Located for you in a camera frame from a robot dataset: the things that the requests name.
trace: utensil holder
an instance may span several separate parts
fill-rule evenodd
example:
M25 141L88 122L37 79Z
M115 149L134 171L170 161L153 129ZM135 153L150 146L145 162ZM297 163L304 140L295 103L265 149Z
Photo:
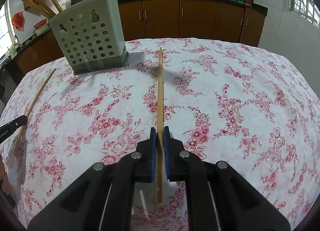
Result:
M74 75L121 67L127 60L118 0L84 0L49 24Z

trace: kitchen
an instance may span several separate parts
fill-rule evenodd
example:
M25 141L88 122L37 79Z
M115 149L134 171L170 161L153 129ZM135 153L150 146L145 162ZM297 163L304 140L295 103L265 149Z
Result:
M65 9L74 0L58 0ZM217 39L258 46L268 9L252 0L118 0L125 40L144 38ZM45 17L20 0L9 0L10 13L23 11L24 31L14 28L22 50L7 64L18 84L29 71L63 57ZM54 12L50 0L43 0Z

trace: tablecloth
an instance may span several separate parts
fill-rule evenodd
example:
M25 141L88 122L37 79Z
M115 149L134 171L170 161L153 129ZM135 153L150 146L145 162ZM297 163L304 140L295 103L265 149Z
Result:
M207 162L227 161L270 201L292 229L319 195L320 102L283 56L215 40L144 39L126 43L121 68L74 76L65 58L29 72L0 119L29 117L19 156L18 130L0 145L24 226L93 163L118 162L156 126L159 48L164 62L164 124ZM135 187L133 230L188 230L184 182Z

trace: window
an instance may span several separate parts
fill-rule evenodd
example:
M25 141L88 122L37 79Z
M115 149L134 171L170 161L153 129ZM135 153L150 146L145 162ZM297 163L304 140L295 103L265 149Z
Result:
M291 10L319 28L319 9L313 0L292 0Z
M11 45L12 41L9 34L4 4L0 10L0 57L8 50Z

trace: black handle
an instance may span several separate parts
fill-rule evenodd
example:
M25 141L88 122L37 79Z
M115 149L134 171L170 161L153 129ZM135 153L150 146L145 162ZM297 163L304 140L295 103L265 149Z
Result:
M19 127L27 124L28 118L25 115L19 116L11 122L0 127L0 143L4 142L11 136Z

